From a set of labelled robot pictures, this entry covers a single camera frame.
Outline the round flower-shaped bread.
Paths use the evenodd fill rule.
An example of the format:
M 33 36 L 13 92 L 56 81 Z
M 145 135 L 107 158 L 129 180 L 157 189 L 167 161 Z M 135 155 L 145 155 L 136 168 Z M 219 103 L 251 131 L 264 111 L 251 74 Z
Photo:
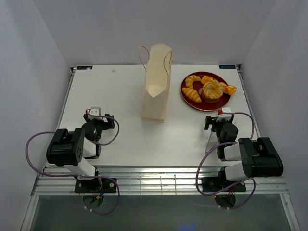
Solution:
M 223 85 L 217 80 L 211 80 L 203 85 L 201 95 L 207 103 L 216 103 L 223 95 Z

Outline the twisted orange bread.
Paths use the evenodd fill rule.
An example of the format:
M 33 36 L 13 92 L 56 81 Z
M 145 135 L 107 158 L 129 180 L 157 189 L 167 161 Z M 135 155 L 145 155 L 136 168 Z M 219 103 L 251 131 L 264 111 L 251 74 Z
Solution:
M 237 88 L 233 85 L 227 85 L 223 82 L 220 82 L 220 85 L 223 86 L 223 93 L 224 94 L 233 95 L 237 91 Z

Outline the small orange bread roll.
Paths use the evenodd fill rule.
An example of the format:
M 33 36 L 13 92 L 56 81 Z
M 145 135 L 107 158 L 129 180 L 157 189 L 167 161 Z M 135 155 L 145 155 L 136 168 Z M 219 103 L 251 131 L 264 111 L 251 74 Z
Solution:
M 205 84 L 205 83 L 207 83 L 211 80 L 213 80 L 213 78 L 211 76 L 203 76 L 202 79 L 201 79 L 201 83 Z

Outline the curved croissant bread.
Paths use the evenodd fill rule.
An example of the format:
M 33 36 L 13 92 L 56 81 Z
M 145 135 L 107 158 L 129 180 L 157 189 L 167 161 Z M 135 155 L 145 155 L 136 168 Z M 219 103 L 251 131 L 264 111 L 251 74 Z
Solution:
M 193 88 L 193 83 L 194 82 L 200 82 L 201 78 L 199 76 L 196 75 L 190 75 L 188 77 L 186 77 L 185 79 L 185 85 L 187 88 L 192 89 Z

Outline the beige paper bag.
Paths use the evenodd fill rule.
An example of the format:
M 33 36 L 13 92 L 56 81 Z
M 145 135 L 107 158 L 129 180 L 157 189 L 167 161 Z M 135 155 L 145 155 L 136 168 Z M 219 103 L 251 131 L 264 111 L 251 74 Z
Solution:
M 156 44 L 147 51 L 145 86 L 142 100 L 142 119 L 164 122 L 170 89 L 172 49 Z

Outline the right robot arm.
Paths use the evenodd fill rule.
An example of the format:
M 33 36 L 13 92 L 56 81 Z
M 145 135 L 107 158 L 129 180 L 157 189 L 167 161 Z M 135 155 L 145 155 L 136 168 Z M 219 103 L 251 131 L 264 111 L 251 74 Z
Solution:
M 234 114 L 219 111 L 217 117 L 206 116 L 205 130 L 210 130 L 207 152 L 216 152 L 221 161 L 236 162 L 222 167 L 217 177 L 201 179 L 202 191 L 213 193 L 219 190 L 245 192 L 244 184 L 235 182 L 258 177 L 280 177 L 284 167 L 270 138 L 238 138 L 238 128 L 233 124 Z

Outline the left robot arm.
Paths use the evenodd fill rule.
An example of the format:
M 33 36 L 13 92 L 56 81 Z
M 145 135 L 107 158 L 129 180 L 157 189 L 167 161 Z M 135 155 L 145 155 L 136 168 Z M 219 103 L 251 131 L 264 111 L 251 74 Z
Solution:
M 102 180 L 97 177 L 97 167 L 87 161 L 100 157 L 98 142 L 102 132 L 115 128 L 113 115 L 105 114 L 106 121 L 100 115 L 100 112 L 88 111 L 83 115 L 86 123 L 80 128 L 71 132 L 65 128 L 56 130 L 46 151 L 48 163 L 65 167 L 73 173 L 77 193 L 81 190 L 97 193 L 103 187 Z

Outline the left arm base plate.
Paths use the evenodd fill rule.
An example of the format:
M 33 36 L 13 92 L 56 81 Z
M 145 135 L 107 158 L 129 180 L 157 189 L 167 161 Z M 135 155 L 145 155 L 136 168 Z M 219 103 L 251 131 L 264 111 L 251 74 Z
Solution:
M 75 193 L 116 193 L 116 178 L 76 180 Z

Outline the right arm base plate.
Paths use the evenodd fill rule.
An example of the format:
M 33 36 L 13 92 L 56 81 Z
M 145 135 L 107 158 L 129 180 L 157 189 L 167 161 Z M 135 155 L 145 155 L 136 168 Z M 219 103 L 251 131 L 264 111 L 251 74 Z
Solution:
M 199 184 L 202 188 L 202 192 L 206 193 L 213 193 L 217 192 L 219 190 L 222 190 L 224 188 L 227 188 L 228 186 L 232 185 L 235 183 L 234 181 L 226 181 L 223 182 L 221 181 L 218 177 L 204 177 L 201 178 L 201 183 Z M 226 192 L 234 192 L 234 193 L 243 193 L 246 192 L 246 186 L 245 184 L 237 184 L 234 185 L 228 189 L 225 190 Z

